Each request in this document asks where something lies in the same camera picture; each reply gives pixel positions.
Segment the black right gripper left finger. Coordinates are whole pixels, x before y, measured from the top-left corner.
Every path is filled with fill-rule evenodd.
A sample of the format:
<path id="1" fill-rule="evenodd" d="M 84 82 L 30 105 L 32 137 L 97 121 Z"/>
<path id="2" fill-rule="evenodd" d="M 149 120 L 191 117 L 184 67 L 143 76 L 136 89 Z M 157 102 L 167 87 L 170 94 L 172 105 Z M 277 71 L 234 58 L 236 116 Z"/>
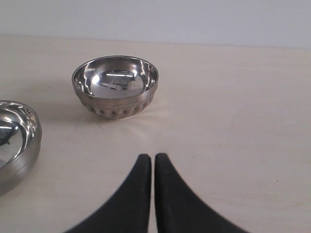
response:
<path id="1" fill-rule="evenodd" d="M 151 204 L 152 163 L 138 156 L 117 191 L 97 211 L 67 230 L 69 233 L 146 233 Z"/>

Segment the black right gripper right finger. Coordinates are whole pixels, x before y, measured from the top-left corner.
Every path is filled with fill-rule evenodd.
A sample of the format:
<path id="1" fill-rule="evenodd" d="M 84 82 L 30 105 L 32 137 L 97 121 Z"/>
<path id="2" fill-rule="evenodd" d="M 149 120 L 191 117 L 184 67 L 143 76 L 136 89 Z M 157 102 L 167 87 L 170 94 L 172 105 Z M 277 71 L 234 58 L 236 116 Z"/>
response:
<path id="1" fill-rule="evenodd" d="M 155 214 L 159 233 L 244 233 L 203 202 L 186 184 L 168 155 L 155 156 Z"/>

